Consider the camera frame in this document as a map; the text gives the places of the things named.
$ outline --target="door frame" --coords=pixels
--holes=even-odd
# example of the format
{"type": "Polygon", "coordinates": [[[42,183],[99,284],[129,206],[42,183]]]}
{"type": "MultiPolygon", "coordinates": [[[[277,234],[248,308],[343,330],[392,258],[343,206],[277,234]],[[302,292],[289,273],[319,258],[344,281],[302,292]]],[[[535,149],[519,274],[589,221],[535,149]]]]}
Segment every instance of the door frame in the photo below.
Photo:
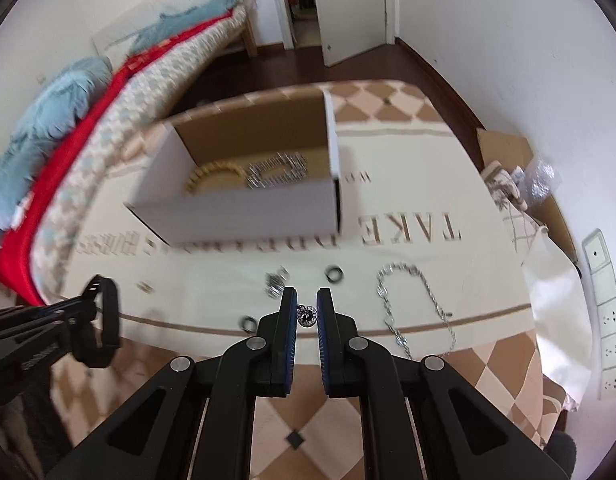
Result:
{"type": "MultiPolygon", "coordinates": [[[[281,27],[281,38],[283,40],[283,47],[286,50],[294,48],[293,34],[290,28],[290,14],[288,13],[287,0],[275,0],[275,7],[277,7],[277,15],[279,17],[279,26],[281,27]]],[[[395,38],[395,0],[385,0],[385,41],[388,44],[394,44],[395,38]]]]}

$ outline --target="dark brown floor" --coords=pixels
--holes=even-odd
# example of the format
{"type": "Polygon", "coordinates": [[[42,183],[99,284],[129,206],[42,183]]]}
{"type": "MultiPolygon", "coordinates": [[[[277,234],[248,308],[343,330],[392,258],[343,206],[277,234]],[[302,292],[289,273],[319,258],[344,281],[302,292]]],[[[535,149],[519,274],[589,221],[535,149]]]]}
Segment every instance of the dark brown floor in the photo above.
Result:
{"type": "Polygon", "coordinates": [[[172,114],[195,108],[199,102],[295,84],[354,79],[397,79],[418,86],[452,128],[475,166],[483,168],[474,123],[449,96],[447,84],[422,59],[398,45],[384,45],[332,67],[323,65],[320,47],[286,50],[248,59],[238,52],[216,59],[183,95],[172,114]]]}

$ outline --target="gold bracelet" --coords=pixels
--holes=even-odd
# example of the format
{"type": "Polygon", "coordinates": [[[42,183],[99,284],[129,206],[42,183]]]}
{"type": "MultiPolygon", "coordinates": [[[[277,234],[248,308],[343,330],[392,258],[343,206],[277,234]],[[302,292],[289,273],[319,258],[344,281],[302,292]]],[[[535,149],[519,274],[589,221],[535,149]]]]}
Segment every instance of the gold bracelet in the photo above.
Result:
{"type": "Polygon", "coordinates": [[[246,170],[234,162],[209,162],[192,171],[188,177],[187,184],[185,184],[185,190],[190,194],[195,194],[197,192],[197,188],[199,187],[199,183],[205,177],[213,173],[218,173],[219,171],[230,171],[232,173],[236,173],[244,181],[248,177],[246,170]]]}

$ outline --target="white door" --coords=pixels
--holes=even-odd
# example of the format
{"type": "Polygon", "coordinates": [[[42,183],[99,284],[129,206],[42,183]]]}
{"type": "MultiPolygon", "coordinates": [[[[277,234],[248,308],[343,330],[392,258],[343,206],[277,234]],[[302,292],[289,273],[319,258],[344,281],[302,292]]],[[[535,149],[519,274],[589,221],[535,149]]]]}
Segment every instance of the white door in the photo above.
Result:
{"type": "Polygon", "coordinates": [[[385,0],[316,0],[316,3],[326,66],[385,43],[385,0]]]}

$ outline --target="silver chain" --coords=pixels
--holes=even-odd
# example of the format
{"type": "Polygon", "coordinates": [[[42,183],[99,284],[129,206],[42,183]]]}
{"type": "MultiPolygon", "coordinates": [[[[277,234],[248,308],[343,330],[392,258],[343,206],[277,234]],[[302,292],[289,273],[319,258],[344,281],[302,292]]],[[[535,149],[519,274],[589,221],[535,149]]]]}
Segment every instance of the silver chain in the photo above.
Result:
{"type": "Polygon", "coordinates": [[[454,350],[454,346],[457,343],[457,337],[454,333],[453,328],[450,326],[448,321],[449,317],[453,316],[452,312],[446,312],[439,306],[437,300],[435,300],[435,295],[430,290],[430,285],[428,285],[427,280],[423,272],[419,270],[419,267],[415,264],[408,265],[404,262],[400,262],[398,264],[392,263],[384,266],[382,269],[379,269],[377,272],[377,294],[383,300],[383,307],[386,310],[386,317],[383,318],[383,322],[388,327],[393,334],[395,339],[397,340],[397,344],[403,348],[403,351],[406,352],[408,359],[413,360],[412,354],[410,353],[410,348],[408,347],[408,340],[405,335],[403,335],[398,328],[394,325],[394,316],[392,315],[392,305],[390,304],[390,300],[388,300],[388,289],[384,285],[384,281],[386,276],[390,276],[395,270],[401,270],[403,272],[408,272],[411,276],[418,276],[421,279],[421,282],[424,284],[425,291],[428,293],[430,300],[432,300],[433,305],[435,305],[435,309],[437,310],[437,316],[441,319],[441,322],[446,326],[448,332],[450,332],[450,337],[452,338],[452,343],[450,345],[450,350],[443,355],[448,355],[450,352],[454,350]]]}

